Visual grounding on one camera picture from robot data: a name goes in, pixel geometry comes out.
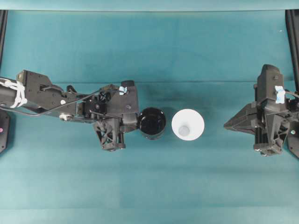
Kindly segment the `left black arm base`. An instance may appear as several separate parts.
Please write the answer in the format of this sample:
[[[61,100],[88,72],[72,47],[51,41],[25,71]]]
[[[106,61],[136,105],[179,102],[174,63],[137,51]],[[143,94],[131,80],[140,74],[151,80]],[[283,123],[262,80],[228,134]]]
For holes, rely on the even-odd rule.
[[[0,11],[0,62],[2,62],[4,40],[7,26],[7,10]],[[10,116],[4,110],[0,111],[0,153],[7,147],[8,133],[10,127]]]

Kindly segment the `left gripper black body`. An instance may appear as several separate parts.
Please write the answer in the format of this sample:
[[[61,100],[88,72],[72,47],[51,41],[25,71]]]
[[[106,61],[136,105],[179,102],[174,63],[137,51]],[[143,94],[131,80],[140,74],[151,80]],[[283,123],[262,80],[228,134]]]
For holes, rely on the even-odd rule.
[[[100,88],[97,94],[94,93],[82,100],[84,118],[93,123],[102,149],[109,152],[126,147],[124,134],[120,131],[121,117],[109,115],[107,112],[108,103],[114,95],[118,95],[118,92],[117,86],[107,85]]]

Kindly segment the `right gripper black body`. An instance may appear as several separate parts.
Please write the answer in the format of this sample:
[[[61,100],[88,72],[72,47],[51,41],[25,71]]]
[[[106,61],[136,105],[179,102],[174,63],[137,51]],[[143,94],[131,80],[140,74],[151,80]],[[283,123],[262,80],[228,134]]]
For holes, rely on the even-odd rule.
[[[255,97],[254,109],[254,150],[262,156],[281,154],[290,130],[290,112],[287,104],[277,104],[270,98],[260,100]]]

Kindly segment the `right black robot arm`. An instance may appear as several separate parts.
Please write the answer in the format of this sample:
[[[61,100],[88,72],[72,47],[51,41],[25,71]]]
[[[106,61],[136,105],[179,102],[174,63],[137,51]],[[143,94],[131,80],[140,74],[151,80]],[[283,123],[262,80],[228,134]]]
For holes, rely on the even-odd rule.
[[[224,128],[254,135],[253,149],[262,156],[281,154],[287,141],[290,152],[298,157],[299,96],[289,91],[287,94],[294,99],[286,98],[283,104],[276,104],[270,98],[259,102],[255,93],[255,101],[245,105]]]

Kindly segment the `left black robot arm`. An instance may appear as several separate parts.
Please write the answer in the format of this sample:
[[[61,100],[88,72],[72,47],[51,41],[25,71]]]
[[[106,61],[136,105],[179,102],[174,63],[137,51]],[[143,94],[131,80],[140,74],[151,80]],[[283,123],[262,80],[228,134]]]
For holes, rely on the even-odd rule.
[[[15,80],[0,79],[0,108],[31,117],[42,115],[62,121],[92,124],[103,150],[124,149],[121,117],[108,114],[108,102],[119,88],[107,85],[93,93],[82,94],[68,85],[54,85],[42,74],[22,70]]]

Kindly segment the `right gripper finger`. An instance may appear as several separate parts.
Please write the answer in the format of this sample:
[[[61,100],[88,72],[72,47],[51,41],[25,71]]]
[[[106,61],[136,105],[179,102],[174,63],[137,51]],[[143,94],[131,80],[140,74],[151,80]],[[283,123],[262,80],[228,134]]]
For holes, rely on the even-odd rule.
[[[233,118],[224,124],[224,128],[231,131],[255,134],[258,127],[256,102],[245,105]]]

